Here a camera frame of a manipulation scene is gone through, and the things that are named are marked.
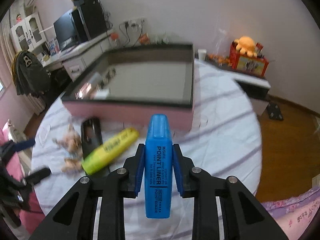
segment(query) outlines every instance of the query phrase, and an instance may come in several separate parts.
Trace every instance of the electrical cable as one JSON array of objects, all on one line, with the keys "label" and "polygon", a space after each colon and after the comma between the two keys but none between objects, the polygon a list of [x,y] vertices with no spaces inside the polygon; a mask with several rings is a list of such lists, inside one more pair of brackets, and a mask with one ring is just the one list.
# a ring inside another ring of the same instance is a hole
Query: electrical cable
[{"label": "electrical cable", "polygon": [[140,35],[139,35],[138,39],[136,40],[136,42],[132,45],[132,47],[134,47],[134,46],[138,43],[139,39],[140,39],[140,38],[141,38],[141,36],[142,36],[142,32],[143,32],[142,23],[141,23],[141,27],[140,27],[140,29],[141,29]]},{"label": "electrical cable", "polygon": [[128,39],[129,39],[128,43],[125,44],[125,46],[127,46],[130,43],[130,36],[128,34],[128,27],[125,28],[125,32],[127,33],[127,36],[128,36]]},{"label": "electrical cable", "polygon": [[104,6],[102,5],[101,0],[98,0],[98,3],[100,4],[101,10],[102,10],[102,14],[103,14],[103,18],[104,18],[104,21],[106,22],[106,25],[107,25],[107,29],[110,30],[113,27],[113,23],[109,21],[110,12],[106,11],[104,9]]},{"label": "electrical cable", "polygon": [[119,24],[119,30],[120,30],[120,31],[122,32],[122,34],[126,37],[126,41],[124,42],[124,46],[126,46],[129,36],[127,36],[127,35],[124,33],[124,31],[120,28],[120,26],[123,25],[123,24],[124,24],[124,23],[120,23],[120,24]]}]

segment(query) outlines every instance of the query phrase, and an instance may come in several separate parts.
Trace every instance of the red object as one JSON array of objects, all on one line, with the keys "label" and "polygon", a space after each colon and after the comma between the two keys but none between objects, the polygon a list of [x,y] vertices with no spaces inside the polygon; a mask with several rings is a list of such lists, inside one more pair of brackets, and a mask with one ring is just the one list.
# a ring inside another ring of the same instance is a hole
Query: red object
[{"label": "red object", "polygon": [[230,47],[230,61],[232,68],[242,72],[249,72],[257,76],[263,76],[269,64],[266,58],[248,57],[241,55],[236,51],[235,43],[232,42]]},{"label": "red object", "polygon": [[139,42],[141,45],[144,45],[144,44],[150,44],[150,39],[148,37],[148,34],[143,34],[140,38],[139,38]]},{"label": "red object", "polygon": [[256,47],[258,48],[258,52],[260,53],[261,51],[262,51],[262,49],[263,49],[263,45],[261,44],[261,43],[259,43],[259,42],[257,42],[257,44],[256,44]]},{"label": "red object", "polygon": [[115,41],[116,39],[119,39],[119,34],[118,33],[111,33],[110,37],[113,41]]}]

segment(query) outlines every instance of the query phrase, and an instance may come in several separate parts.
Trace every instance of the computer monitor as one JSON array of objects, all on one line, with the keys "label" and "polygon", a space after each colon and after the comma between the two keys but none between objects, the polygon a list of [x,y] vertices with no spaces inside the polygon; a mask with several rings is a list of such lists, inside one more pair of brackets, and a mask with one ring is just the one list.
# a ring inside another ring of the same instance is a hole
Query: computer monitor
[{"label": "computer monitor", "polygon": [[67,11],[53,24],[61,51],[80,43],[71,12],[72,10]]}]

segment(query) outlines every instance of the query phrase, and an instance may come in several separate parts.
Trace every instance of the desk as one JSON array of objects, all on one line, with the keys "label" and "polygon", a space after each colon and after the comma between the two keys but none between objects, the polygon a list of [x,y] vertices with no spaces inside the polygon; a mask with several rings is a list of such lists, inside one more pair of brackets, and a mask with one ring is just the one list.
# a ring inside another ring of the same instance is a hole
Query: desk
[{"label": "desk", "polygon": [[[183,155],[190,157],[195,166],[224,179],[230,175],[237,176],[252,193],[255,193],[261,174],[261,134],[249,98],[228,75],[196,60],[194,100],[193,128],[190,132],[171,131],[173,143],[180,144]],[[45,165],[52,171],[48,179],[35,187],[45,215],[74,183],[84,176],[84,172],[71,175],[61,172],[63,158],[68,156],[68,153],[52,142],[54,137],[61,139],[70,122],[80,133],[82,121],[82,118],[71,116],[58,98],[40,124],[36,145],[33,148],[32,169]],[[46,141],[41,144],[39,134],[49,126],[50,132]],[[128,126],[126,123],[102,121],[103,141]],[[111,171],[122,167],[126,158],[135,155],[138,144],[145,142],[147,127],[136,128],[140,131],[139,139],[111,164]],[[218,213],[219,221],[222,223],[221,210]],[[162,237],[167,239],[170,236],[173,236],[173,239],[191,239],[193,199],[180,198],[173,177],[170,218],[147,219],[142,183],[141,192],[136,199],[124,199],[124,221],[126,239],[129,240]]]},{"label": "desk", "polygon": [[109,49],[109,45],[105,32],[71,50],[66,49],[50,56],[47,61],[42,63],[42,66],[50,72],[64,67],[74,81],[86,67]]}]

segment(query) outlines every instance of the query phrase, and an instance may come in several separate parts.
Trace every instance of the power outlet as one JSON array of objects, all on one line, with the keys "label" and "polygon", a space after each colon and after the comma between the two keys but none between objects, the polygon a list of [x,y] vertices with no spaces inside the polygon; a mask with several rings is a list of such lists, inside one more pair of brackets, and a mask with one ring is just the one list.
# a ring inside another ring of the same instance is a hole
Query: power outlet
[{"label": "power outlet", "polygon": [[141,25],[145,22],[145,18],[144,17],[135,17],[135,18],[131,18],[128,23],[129,26],[133,27],[133,26],[137,26],[137,25]]}]

